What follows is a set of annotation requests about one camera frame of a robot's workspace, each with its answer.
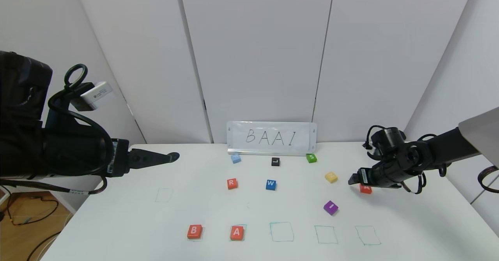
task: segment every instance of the label tag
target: label tag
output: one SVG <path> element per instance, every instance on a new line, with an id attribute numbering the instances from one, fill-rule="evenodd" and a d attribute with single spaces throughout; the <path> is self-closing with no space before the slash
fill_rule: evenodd
<path id="1" fill-rule="evenodd" d="M 361 172 L 362 172 L 362 181 L 364 181 L 364 183 L 367 184 L 368 181 L 367 181 L 366 170 L 365 169 L 361 169 Z"/>
<path id="2" fill-rule="evenodd" d="M 111 159 L 111 163 L 107 166 L 107 173 L 112 174 L 113 173 L 113 167 L 114 167 L 114 158 L 116 158 L 116 149 L 118 148 L 118 142 L 113 141 L 113 150 L 114 150 L 114 155 L 113 158 Z"/>

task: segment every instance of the purple letter block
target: purple letter block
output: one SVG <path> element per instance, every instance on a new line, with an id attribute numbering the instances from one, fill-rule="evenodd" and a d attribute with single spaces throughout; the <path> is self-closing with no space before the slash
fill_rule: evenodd
<path id="1" fill-rule="evenodd" d="M 338 206 L 329 201 L 324 205 L 324 210 L 326 210 L 330 215 L 333 215 L 338 210 Z"/>

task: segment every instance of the letter i block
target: letter i block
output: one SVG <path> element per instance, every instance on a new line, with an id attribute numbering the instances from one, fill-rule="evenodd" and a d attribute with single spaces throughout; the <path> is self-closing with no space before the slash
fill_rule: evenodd
<path id="1" fill-rule="evenodd" d="M 227 188 L 229 190 L 237 188 L 237 179 L 236 178 L 227 179 Z"/>
<path id="2" fill-rule="evenodd" d="M 308 163 L 315 163 L 317 162 L 317 157 L 314 154 L 307 154 L 307 161 Z"/>
<path id="3" fill-rule="evenodd" d="M 362 184 L 359 184 L 360 186 L 360 192 L 366 193 L 366 194 L 371 194 L 373 192 L 373 189 L 371 186 L 364 186 Z"/>
<path id="4" fill-rule="evenodd" d="M 187 232 L 187 238 L 192 240 L 194 238 L 201 238 L 201 232 L 203 231 L 203 226 L 196 224 L 189 226 L 189 231 Z"/>
<path id="5" fill-rule="evenodd" d="M 267 186 L 265 187 L 265 189 L 267 190 L 276 190 L 276 181 L 275 180 L 267 180 Z"/>
<path id="6" fill-rule="evenodd" d="M 242 240 L 244 237 L 244 227 L 243 226 L 232 226 L 230 229 L 230 239 L 231 240 Z"/>
<path id="7" fill-rule="evenodd" d="M 333 215 L 335 212 L 338 211 L 338 206 L 335 205 L 333 202 L 329 201 L 324 205 L 324 210 L 327 211 L 330 215 Z"/>

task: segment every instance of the robotic arm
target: robotic arm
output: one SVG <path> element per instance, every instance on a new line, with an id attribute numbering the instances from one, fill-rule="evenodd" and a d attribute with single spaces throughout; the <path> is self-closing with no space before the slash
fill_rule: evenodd
<path id="1" fill-rule="evenodd" d="M 70 82 L 73 72 L 79 69 L 80 77 Z M 96 194 L 107 186 L 106 177 L 175 162 L 180 157 L 178 153 L 128 151 L 128 140 L 111 139 L 99 124 L 68 110 L 70 104 L 79 111 L 94 110 L 91 101 L 112 91 L 105 84 L 84 83 L 87 72 L 83 64 L 69 69 L 64 89 L 48 100 L 50 110 L 42 128 L 41 112 L 52 69 L 29 57 L 0 51 L 0 185 Z M 101 176 L 102 190 L 70 190 L 36 181 L 11 180 L 82 175 Z"/>
<path id="2" fill-rule="evenodd" d="M 378 160 L 372 168 L 360 168 L 348 180 L 349 185 L 360 183 L 365 186 L 384 188 L 410 189 L 404 180 L 418 176 L 419 194 L 426 185 L 424 171 L 438 170 L 444 177 L 447 167 L 457 160 L 464 160 L 483 154 L 494 165 L 499 164 L 496 151 L 499 142 L 499 107 L 479 116 L 461 122 L 459 126 L 441 135 L 423 135 L 419 140 L 405 142 L 405 135 L 397 128 L 384 128 L 371 137 L 374 154 L 367 155 Z M 364 148 L 370 150 L 369 133 Z M 482 188 L 490 192 L 499 192 L 485 186 L 482 181 L 485 176 L 496 171 L 492 166 L 483 170 L 478 181 Z"/>

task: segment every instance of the whiteboard sign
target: whiteboard sign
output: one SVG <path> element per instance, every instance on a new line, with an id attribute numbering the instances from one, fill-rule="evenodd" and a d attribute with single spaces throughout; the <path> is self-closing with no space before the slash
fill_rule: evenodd
<path id="1" fill-rule="evenodd" d="M 227 122 L 229 154 L 304 156 L 315 152 L 317 124 Z"/>

